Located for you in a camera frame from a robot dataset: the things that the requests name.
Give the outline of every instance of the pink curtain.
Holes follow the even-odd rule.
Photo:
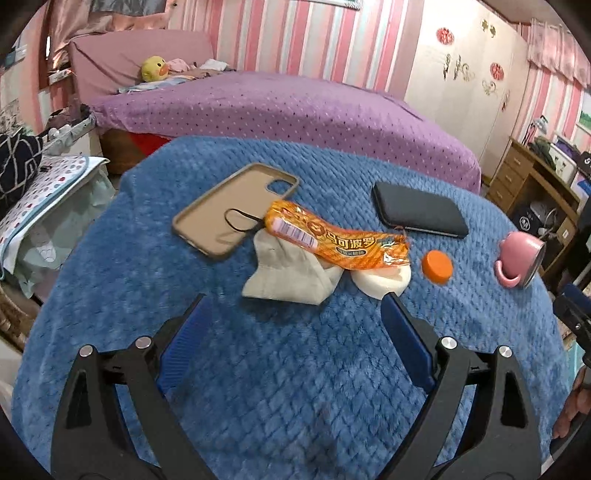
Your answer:
[[[562,26],[531,21],[527,59],[538,68],[545,67],[584,88],[591,83],[591,65],[572,34]]]
[[[171,10],[181,0],[167,0],[162,14],[130,17],[112,12],[90,12],[92,0],[52,0],[49,36],[51,49],[49,68],[54,70],[67,61],[66,45],[77,35],[132,30],[134,28],[166,28]]]

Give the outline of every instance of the mug handle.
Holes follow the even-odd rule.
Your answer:
[[[507,278],[503,273],[503,262],[497,260],[495,262],[495,274],[499,283],[505,288],[516,287],[521,281],[521,275],[517,275],[515,278]]]

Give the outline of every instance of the blue gripper pad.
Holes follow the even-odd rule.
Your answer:
[[[391,295],[386,295],[382,299],[381,314],[382,323],[410,380],[428,394],[435,388],[433,357],[408,320],[408,312],[403,311]]]
[[[183,379],[189,362],[212,325],[212,320],[212,301],[210,297],[203,297],[160,357],[160,374],[156,384],[163,394]]]

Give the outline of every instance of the barcode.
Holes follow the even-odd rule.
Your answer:
[[[304,232],[301,228],[292,225],[281,218],[273,220],[273,231],[283,236],[289,237],[304,247],[316,250],[318,242],[316,238],[309,233]]]

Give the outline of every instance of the beige phone case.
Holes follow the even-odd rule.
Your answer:
[[[268,186],[284,180],[291,187],[283,194],[272,192]],[[173,231],[208,257],[222,260],[240,244],[246,233],[237,232],[224,218],[228,209],[238,209],[263,218],[275,200],[290,196],[300,183],[284,171],[251,163],[217,184],[195,200],[173,219]],[[228,212],[228,220],[238,229],[250,229],[256,221],[238,212]]]

